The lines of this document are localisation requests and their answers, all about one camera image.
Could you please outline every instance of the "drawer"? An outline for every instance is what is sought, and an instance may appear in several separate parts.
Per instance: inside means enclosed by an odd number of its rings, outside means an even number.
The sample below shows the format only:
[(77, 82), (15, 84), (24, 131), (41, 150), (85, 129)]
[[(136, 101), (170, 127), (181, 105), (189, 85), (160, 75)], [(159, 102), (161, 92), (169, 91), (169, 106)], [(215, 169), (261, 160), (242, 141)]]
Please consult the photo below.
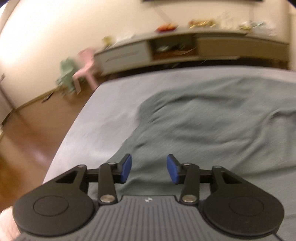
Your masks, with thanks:
[(115, 72), (131, 66), (136, 68), (151, 61), (146, 41), (107, 50), (99, 53), (98, 58), (104, 72)]
[(247, 37), (201, 37), (197, 39), (197, 48), (198, 55), (202, 57), (240, 56), (289, 60), (288, 45)]

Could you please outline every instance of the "chair leg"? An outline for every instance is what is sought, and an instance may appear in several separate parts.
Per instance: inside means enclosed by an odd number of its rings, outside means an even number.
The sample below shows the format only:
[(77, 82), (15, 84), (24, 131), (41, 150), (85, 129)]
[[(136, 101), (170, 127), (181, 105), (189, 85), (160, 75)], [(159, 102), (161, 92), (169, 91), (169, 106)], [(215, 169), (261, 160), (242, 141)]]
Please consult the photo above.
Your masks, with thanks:
[(86, 73), (86, 80), (93, 91), (99, 87), (99, 84), (91, 73)]
[(77, 94), (79, 94), (81, 92), (79, 79), (73, 78), (73, 82), (74, 82), (75, 90), (76, 90)]

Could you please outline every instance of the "plastic chair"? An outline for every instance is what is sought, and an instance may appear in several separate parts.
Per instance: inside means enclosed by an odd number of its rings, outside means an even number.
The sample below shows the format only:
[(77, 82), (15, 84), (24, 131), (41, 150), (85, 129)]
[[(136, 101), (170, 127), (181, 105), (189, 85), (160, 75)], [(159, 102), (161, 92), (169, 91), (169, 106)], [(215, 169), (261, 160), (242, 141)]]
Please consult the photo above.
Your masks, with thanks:
[(72, 93), (75, 91), (72, 76), (77, 72), (78, 68), (72, 59), (67, 58), (66, 60), (61, 61), (60, 69), (62, 75), (57, 79), (57, 85), (58, 87), (65, 86), (68, 89), (68, 92)]
[(77, 94), (81, 91), (80, 84), (78, 78), (85, 77), (90, 88), (95, 90), (99, 84), (97, 83), (95, 77), (93, 76), (93, 72), (95, 70), (95, 63), (94, 63), (94, 49), (87, 48), (79, 52), (80, 59), (84, 62), (84, 67), (78, 70), (73, 75), (73, 81), (75, 85), (75, 89)]

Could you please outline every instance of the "blanket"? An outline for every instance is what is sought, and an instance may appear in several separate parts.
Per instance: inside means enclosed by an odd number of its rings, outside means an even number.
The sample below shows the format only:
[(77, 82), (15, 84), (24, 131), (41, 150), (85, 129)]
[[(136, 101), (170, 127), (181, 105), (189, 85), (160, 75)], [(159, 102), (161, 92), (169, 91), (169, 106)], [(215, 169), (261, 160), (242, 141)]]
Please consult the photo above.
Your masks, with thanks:
[[(108, 161), (130, 153), (118, 195), (176, 195), (166, 157), (201, 169), (223, 166), (277, 197), (285, 208), (279, 235), (296, 236), (296, 84), (254, 77), (216, 79), (160, 92), (139, 108), (139, 126)], [(201, 198), (209, 194), (201, 185)], [(89, 190), (96, 198), (96, 188)]]

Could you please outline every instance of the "white logo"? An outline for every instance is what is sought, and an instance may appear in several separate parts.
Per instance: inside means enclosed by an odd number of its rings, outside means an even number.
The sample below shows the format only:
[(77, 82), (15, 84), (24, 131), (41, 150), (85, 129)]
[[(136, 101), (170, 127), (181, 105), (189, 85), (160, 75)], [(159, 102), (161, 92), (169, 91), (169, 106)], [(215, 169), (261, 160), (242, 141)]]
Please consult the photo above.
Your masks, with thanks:
[(144, 199), (144, 201), (147, 202), (147, 203), (150, 203), (150, 202), (153, 201), (153, 199), (151, 197), (148, 197), (148, 198)]

